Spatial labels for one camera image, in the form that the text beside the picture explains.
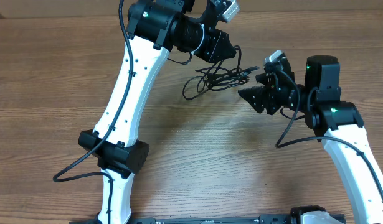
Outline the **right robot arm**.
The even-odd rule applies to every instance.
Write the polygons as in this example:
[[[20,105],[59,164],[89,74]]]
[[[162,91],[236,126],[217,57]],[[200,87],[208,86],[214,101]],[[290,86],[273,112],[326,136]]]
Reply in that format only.
[[[302,112],[311,140],[329,154],[343,182],[356,223],[383,223],[383,174],[370,149],[362,116],[354,103],[341,100],[340,64],[330,55],[306,60],[305,82],[295,83],[286,55],[277,51],[265,59],[258,86],[238,94],[256,112],[269,115],[284,108]]]

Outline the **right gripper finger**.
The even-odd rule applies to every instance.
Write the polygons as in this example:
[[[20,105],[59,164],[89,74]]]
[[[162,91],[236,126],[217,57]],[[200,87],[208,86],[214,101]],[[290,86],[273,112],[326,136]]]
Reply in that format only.
[[[271,74],[263,73],[255,76],[257,83],[262,84],[263,86],[272,86],[274,85],[274,77]]]
[[[257,112],[262,113],[267,106],[267,89],[263,86],[254,86],[238,90],[238,94]]]

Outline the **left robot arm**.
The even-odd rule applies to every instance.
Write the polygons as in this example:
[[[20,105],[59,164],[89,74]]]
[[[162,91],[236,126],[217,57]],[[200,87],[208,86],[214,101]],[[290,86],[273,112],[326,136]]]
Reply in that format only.
[[[201,17],[189,17],[192,1],[138,1],[128,10],[127,41],[121,69],[104,114],[78,143],[98,159],[103,177],[102,208],[95,223],[127,223],[135,175],[149,145],[138,139],[141,115],[157,74],[173,47],[208,63],[236,54],[218,22],[238,13],[236,1],[208,1]]]

